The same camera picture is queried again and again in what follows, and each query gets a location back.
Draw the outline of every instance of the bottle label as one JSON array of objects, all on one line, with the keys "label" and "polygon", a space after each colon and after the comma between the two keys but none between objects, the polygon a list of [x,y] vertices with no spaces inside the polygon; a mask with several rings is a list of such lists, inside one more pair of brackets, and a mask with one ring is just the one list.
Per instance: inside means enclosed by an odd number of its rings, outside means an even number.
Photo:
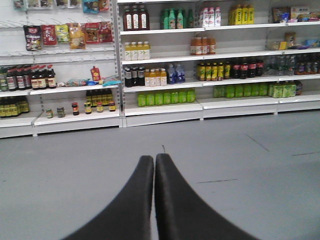
[{"label": "bottle label", "polygon": [[141,14],[141,27],[142,29],[147,29],[147,15]]},{"label": "bottle label", "polygon": [[132,29],[132,20],[131,20],[131,15],[128,14],[126,17],[126,27],[128,29]]}]

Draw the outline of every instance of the plastic bottle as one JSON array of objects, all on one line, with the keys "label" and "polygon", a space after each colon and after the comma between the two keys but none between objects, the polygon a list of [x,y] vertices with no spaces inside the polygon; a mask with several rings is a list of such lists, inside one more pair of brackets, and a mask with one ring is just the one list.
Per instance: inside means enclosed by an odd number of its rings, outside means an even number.
[{"label": "plastic bottle", "polygon": [[169,20],[168,29],[176,29],[176,16],[175,16],[175,10],[173,8],[170,8],[168,20]]}]

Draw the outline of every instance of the yellow bottle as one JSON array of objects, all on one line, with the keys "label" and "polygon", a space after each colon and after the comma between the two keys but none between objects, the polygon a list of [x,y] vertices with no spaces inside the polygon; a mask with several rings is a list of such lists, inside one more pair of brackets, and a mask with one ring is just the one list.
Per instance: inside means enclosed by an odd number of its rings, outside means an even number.
[{"label": "yellow bottle", "polygon": [[243,5],[242,7],[242,24],[248,24],[248,7]]},{"label": "yellow bottle", "polygon": [[235,25],[241,25],[242,24],[242,8],[241,5],[237,5],[235,9]]},{"label": "yellow bottle", "polygon": [[255,9],[250,4],[248,6],[248,24],[254,24],[255,23]]}]

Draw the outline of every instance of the product package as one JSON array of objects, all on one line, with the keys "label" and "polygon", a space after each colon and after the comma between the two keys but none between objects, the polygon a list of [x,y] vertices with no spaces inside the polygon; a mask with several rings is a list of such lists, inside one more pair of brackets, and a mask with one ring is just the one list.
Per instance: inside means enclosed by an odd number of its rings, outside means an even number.
[{"label": "product package", "polygon": [[99,3],[97,0],[82,0],[82,10],[85,14],[97,14]]},{"label": "product package", "polygon": [[41,25],[41,32],[44,46],[57,45],[56,27],[55,25]]},{"label": "product package", "polygon": [[69,30],[68,25],[55,25],[55,34],[58,40],[58,43],[65,44],[69,43],[70,36],[69,36]]},{"label": "product package", "polygon": [[24,37],[26,42],[27,51],[38,51],[41,50],[41,28],[40,26],[23,26]]}]

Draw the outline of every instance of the green bottle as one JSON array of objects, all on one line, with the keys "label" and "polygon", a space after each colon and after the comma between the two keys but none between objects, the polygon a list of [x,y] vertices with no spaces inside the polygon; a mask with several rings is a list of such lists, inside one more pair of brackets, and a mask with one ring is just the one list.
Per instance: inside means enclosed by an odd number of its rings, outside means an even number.
[{"label": "green bottle", "polygon": [[243,96],[244,97],[251,97],[252,86],[250,83],[243,84]]},{"label": "green bottle", "polygon": [[234,96],[236,98],[242,98],[244,96],[244,86],[242,84],[235,85]]},{"label": "green bottle", "polygon": [[235,97],[235,86],[230,84],[225,87],[225,97],[227,99],[232,99]]}]

